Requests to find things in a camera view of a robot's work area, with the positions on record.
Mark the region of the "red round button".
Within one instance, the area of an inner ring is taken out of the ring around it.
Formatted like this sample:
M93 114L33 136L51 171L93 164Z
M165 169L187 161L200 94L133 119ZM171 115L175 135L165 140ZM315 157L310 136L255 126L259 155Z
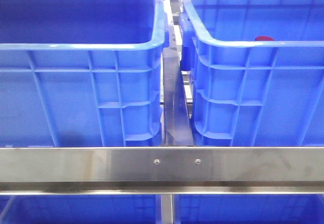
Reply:
M270 36L260 35L255 38L255 41L274 41Z

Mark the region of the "large blue bin left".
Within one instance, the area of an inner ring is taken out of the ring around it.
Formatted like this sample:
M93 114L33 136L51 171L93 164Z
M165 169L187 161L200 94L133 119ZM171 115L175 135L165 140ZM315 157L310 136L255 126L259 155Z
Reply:
M1 146L161 144L164 0L1 0Z

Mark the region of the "large blue bin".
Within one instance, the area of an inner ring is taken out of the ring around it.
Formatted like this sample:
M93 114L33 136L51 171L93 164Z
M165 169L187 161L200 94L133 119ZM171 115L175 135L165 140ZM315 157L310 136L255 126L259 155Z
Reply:
M322 146L323 0L182 3L195 144Z
M1 0L1 146L161 144L164 0Z

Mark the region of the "large blue bin right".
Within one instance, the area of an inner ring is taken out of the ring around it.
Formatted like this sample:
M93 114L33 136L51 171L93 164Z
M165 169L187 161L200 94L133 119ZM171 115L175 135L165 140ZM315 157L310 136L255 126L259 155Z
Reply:
M322 146L323 0L182 3L195 144Z

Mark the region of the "blue bin lower right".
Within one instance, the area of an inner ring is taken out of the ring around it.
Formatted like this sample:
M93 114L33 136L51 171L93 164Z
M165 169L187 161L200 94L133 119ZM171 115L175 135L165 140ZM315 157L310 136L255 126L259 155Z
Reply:
M323 223L323 195L179 195L180 223Z

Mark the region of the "blue bin lower left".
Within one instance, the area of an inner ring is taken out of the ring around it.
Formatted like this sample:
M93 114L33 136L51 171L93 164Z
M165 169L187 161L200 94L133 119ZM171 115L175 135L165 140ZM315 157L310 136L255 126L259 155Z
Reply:
M161 223L157 195L14 196L1 223Z

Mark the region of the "steel divider rail centre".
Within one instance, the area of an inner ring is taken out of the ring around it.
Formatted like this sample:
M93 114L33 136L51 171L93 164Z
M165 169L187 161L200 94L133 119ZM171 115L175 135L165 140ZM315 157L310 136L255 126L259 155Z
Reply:
M180 70L171 0L164 1L164 9L169 31L169 46L163 50L164 145L192 147L194 142Z

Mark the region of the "stainless steel front rail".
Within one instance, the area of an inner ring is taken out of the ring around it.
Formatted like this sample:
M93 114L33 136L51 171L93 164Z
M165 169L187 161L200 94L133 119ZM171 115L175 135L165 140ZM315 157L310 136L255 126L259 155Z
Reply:
M322 147L2 148L1 194L321 194Z

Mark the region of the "steel vertical post lower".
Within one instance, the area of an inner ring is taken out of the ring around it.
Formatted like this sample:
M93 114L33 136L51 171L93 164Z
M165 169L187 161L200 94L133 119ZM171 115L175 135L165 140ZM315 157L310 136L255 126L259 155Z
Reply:
M174 224L175 221L175 202L173 194L161 195L161 223Z

